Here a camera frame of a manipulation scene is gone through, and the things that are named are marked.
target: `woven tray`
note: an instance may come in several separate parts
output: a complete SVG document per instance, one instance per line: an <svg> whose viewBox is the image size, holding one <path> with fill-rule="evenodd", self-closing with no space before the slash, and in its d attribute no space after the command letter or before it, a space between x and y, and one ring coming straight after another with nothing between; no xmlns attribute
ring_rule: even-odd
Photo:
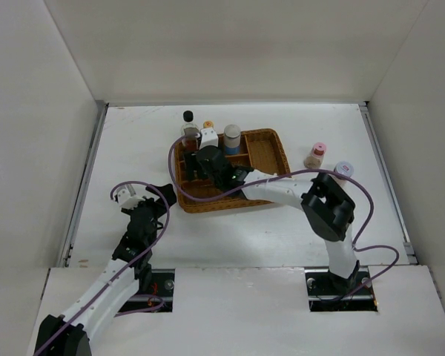
<svg viewBox="0 0 445 356"><path fill-rule="evenodd" d="M240 153L226 156L233 165L254 167L267 174L285 174L290 171L287 157L283 151L277 132L270 128L243 131L240 140ZM223 146L223 135L218 135L220 148ZM175 173L178 184L183 191L197 198L215 197L221 194L209 180L186 180L185 162L183 160L183 144L175 150ZM178 193L178 203L187 213L204 213L206 211L225 210L270 204L265 200L242 200L224 197L216 202L195 202Z"/></svg>

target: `bottle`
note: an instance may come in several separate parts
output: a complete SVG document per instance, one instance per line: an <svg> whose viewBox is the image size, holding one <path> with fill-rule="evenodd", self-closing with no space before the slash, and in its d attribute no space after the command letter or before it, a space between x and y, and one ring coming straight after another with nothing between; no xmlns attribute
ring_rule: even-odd
<svg viewBox="0 0 445 356"><path fill-rule="evenodd" d="M224 128L224 152L225 154L238 154L240 149L240 127L227 125Z"/></svg>
<svg viewBox="0 0 445 356"><path fill-rule="evenodd" d="M317 142L313 145L310 154L305 158L303 164L309 169L318 169L321 167L323 157L325 156L326 145L322 142Z"/></svg>
<svg viewBox="0 0 445 356"><path fill-rule="evenodd" d="M345 177L351 178L351 176L355 173L355 168L352 166L351 163L346 161L341 161L336 164L334 167L334 172L344 175ZM335 176L332 176L333 179L338 183L341 187L343 187L346 184L346 180L343 178L338 178Z"/></svg>
<svg viewBox="0 0 445 356"><path fill-rule="evenodd" d="M188 110L183 113L185 124L181 127L182 136L198 134L200 132L196 124L193 123L193 118L193 111ZM187 151L196 151L198 149L198 140L196 137L194 139L183 139L182 142Z"/></svg>

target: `white surface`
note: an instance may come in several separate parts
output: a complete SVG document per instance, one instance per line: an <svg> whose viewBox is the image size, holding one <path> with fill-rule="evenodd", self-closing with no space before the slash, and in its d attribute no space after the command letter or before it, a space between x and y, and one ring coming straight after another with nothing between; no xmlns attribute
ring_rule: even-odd
<svg viewBox="0 0 445 356"><path fill-rule="evenodd" d="M415 251L445 307L445 0L431 0L369 109Z"/></svg>
<svg viewBox="0 0 445 356"><path fill-rule="evenodd" d="M38 321L98 274L52 270ZM182 268L175 282L172 313L114 319L93 356L445 356L445 314L427 267L398 266L375 280L378 313L311 313L301 269Z"/></svg>
<svg viewBox="0 0 445 356"><path fill-rule="evenodd" d="M46 0L96 99L369 100L427 0Z"/></svg>
<svg viewBox="0 0 445 356"><path fill-rule="evenodd" d="M0 0L0 266L55 263L96 106L42 0Z"/></svg>
<svg viewBox="0 0 445 356"><path fill-rule="evenodd" d="M0 356L24 355L47 268L0 268Z"/></svg>
<svg viewBox="0 0 445 356"><path fill-rule="evenodd" d="M276 104L110 108L71 266L105 265L124 234L128 216L108 197L115 184L133 179L156 185L170 182L168 149L179 136L185 110L193 110L197 124L212 120L219 133L234 122L242 130L275 129L293 171L303 168L303 160L315 142L325 142L328 148L323 167L333 169L341 160L350 161L356 170L354 178L366 186L376 204L373 220L358 246L393 245L399 249L400 263L408 263L401 227L384 187L359 107ZM315 175L299 177L309 180ZM357 205L353 224L357 231L368 214L369 205L356 187L346 185L346 191ZM138 194L144 192L143 188L137 190ZM305 214L277 205L205 214L186 214L175 205L167 233L153 251L151 263L158 268L328 265L325 244L313 233ZM364 265L391 263L394 257L384 249L358 256Z"/></svg>

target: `white robotic arm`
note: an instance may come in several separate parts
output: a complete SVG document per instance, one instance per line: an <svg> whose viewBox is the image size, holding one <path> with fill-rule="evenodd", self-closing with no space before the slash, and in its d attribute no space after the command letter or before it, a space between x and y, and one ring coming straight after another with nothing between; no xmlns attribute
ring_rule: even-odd
<svg viewBox="0 0 445 356"><path fill-rule="evenodd" d="M351 223L355 204L328 174L319 174L310 182L292 178L269 182L276 176L250 167L234 167L217 147L204 147L196 156L204 172L220 190L231 191L243 185L234 196L267 200L304 211L315 234L325 240L334 286L340 294L353 288L359 269L352 246Z"/></svg>
<svg viewBox="0 0 445 356"><path fill-rule="evenodd" d="M262 179L275 178L254 170L247 175L244 183L256 182ZM302 195L310 190L312 182L301 179L282 178L275 182L266 182L242 188L245 198L248 200L267 200L279 204L290 205L296 209L302 208ZM356 269L357 258L352 247L352 228L348 227L343 241L325 240L329 257L329 270L344 279L348 279Z"/></svg>

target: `black mount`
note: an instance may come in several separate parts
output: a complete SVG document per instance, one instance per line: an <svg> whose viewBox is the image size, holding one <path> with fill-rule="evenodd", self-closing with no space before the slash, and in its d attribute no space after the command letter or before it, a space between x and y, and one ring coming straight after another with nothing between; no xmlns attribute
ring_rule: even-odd
<svg viewBox="0 0 445 356"><path fill-rule="evenodd" d="M206 146L197 151L196 161L220 191L230 191L243 185L247 175L254 170L252 167L233 166L215 146ZM237 191L231 197L244 198L244 193Z"/></svg>

